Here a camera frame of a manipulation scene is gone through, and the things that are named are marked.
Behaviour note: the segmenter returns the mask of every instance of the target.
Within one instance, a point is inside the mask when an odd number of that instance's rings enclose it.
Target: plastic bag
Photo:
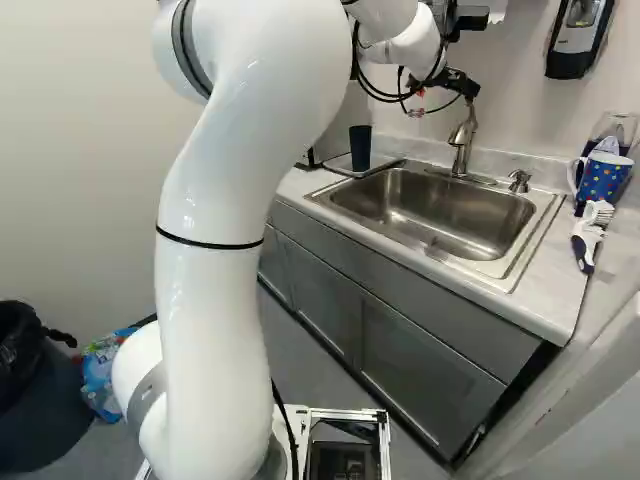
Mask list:
[[[122,418],[122,411],[111,386],[111,366],[120,345],[137,328],[124,328],[92,342],[82,353],[82,374],[84,385],[82,396],[105,422],[116,423]]]

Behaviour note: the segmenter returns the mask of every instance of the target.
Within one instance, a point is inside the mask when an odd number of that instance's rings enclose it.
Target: metal frame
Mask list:
[[[362,410],[337,410],[327,408],[309,408],[304,405],[285,405],[291,428],[296,437],[298,444],[298,459],[300,464],[300,478],[304,480],[304,472],[309,458],[309,432],[314,422],[319,420],[342,420],[346,422],[367,422],[374,423],[378,426],[378,439],[380,448],[380,480],[391,480],[391,454],[389,445],[391,444],[391,425],[389,424],[389,415],[386,410],[365,408]],[[273,428],[276,437],[280,437],[278,433],[282,430],[282,415],[277,407],[273,413]],[[287,460],[290,459],[290,449],[288,444],[283,444],[287,452]],[[138,470],[134,480],[148,480],[151,476],[151,465],[145,459]],[[287,469],[285,480],[291,480],[291,469]]]

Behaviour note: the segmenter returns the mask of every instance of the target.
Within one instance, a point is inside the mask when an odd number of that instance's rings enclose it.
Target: black stripe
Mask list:
[[[176,60],[178,61],[178,66],[182,70],[187,81],[191,86],[193,86],[196,92],[205,99],[208,99],[211,96],[211,88],[204,85],[196,73],[185,44],[185,19],[187,16],[187,7],[189,7],[191,1],[192,0],[182,0],[173,14],[171,24],[173,52],[176,56]]]
[[[264,242],[264,238],[261,238],[257,242],[253,243],[239,243],[239,244],[224,244],[224,243],[206,243],[206,242],[196,242],[195,240],[189,240],[188,238],[178,237],[172,233],[163,230],[158,225],[156,225],[156,232],[162,235],[169,240],[182,243],[183,245],[189,245],[190,247],[199,247],[199,248],[207,248],[209,250],[249,250],[251,248],[259,247]]]

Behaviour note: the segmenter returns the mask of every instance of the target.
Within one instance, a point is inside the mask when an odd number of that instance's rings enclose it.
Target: sink rim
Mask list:
[[[406,160],[404,165],[399,165],[390,169],[377,172],[376,175],[385,175],[389,170],[405,170],[417,173],[423,176],[440,177],[438,167],[416,160]],[[379,235],[384,236],[396,243],[399,243],[413,251],[419,252],[424,256],[439,263],[442,263],[460,273],[479,280],[503,293],[511,293],[515,290],[518,281],[524,274],[526,267],[533,258],[533,255],[546,234],[549,226],[555,218],[560,206],[562,205],[565,195],[552,191],[547,191],[537,187],[531,187],[528,193],[512,193],[509,192],[509,182],[496,179],[496,185],[488,186],[477,184],[465,179],[447,178],[448,181],[460,182],[473,188],[486,189],[494,191],[500,195],[517,195],[520,198],[531,202],[535,207],[535,212],[529,221],[517,235],[513,244],[509,247],[503,257],[495,260],[479,261],[457,257],[444,250],[425,245],[421,240],[406,235],[397,230],[393,230],[386,226],[382,226],[367,217],[359,215],[347,208],[333,203],[330,200],[331,193],[339,189],[347,188],[352,182],[362,181],[360,179],[347,178],[336,183],[318,189],[304,196],[315,204],[318,204],[333,213],[342,215],[353,221],[354,223],[367,228]]]

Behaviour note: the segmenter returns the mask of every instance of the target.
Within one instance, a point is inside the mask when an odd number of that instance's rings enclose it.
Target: black bag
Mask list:
[[[38,371],[45,337],[76,348],[71,335],[42,326],[35,310],[17,300],[0,301],[0,414],[22,394]]]

